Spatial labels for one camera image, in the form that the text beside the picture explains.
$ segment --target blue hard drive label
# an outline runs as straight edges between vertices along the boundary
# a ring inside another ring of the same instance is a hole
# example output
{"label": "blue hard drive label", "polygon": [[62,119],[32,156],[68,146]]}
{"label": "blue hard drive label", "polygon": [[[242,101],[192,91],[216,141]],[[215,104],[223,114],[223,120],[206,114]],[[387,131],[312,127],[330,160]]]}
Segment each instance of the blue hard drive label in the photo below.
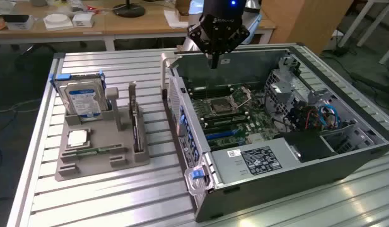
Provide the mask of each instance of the blue hard drive label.
{"label": "blue hard drive label", "polygon": [[242,155],[254,175],[259,175],[283,168],[271,147],[243,151]]}
{"label": "blue hard drive label", "polygon": [[71,102],[80,117],[90,118],[100,115],[99,102],[95,100],[96,92],[94,89],[70,91]]}

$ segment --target desk lamp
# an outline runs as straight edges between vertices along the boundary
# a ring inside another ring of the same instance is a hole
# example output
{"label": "desk lamp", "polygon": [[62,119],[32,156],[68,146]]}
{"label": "desk lamp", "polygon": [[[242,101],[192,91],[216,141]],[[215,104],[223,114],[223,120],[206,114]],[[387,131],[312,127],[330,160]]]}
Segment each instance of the desk lamp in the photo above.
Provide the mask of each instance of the desk lamp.
{"label": "desk lamp", "polygon": [[120,17],[140,17],[146,14],[146,9],[143,6],[130,3],[130,0],[126,0],[126,4],[114,7],[114,13]]}

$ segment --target circuit board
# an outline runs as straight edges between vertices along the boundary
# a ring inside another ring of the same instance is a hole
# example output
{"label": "circuit board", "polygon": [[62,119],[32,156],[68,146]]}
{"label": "circuit board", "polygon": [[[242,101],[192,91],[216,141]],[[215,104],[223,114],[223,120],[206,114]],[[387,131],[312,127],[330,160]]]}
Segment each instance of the circuit board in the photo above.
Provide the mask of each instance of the circuit board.
{"label": "circuit board", "polygon": [[192,99],[212,151],[271,140],[286,130],[266,113],[256,94],[260,91],[238,86],[230,95]]}

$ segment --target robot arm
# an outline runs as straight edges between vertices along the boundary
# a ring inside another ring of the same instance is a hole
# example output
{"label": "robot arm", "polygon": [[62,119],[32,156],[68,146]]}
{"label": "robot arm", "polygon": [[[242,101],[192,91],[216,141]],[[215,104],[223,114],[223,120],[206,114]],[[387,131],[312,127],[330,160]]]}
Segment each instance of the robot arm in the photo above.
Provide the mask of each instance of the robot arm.
{"label": "robot arm", "polygon": [[218,67],[222,54],[236,49],[244,41],[250,43],[262,20],[259,11],[260,4],[254,0],[204,1],[203,15],[199,23],[188,27],[188,37],[208,54],[212,69]]}

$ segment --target aluminum workbench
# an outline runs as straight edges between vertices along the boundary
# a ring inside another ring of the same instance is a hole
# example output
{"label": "aluminum workbench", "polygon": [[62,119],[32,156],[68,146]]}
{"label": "aluminum workbench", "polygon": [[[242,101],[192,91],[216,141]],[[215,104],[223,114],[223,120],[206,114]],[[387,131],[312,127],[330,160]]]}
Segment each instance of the aluminum workbench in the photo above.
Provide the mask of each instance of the aluminum workbench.
{"label": "aluminum workbench", "polygon": [[[66,110],[47,83],[8,226],[389,226],[389,153],[339,182],[214,221],[194,221],[194,207],[160,95],[160,54],[174,50],[86,52],[55,57],[51,74],[103,70],[108,87],[120,90],[119,106],[128,105],[128,83],[138,82],[151,163],[62,182],[55,180]],[[389,117],[384,112],[308,49],[298,47],[298,50],[389,130]],[[308,80],[307,71],[302,76]],[[314,80],[308,83],[322,86],[320,81]]]}

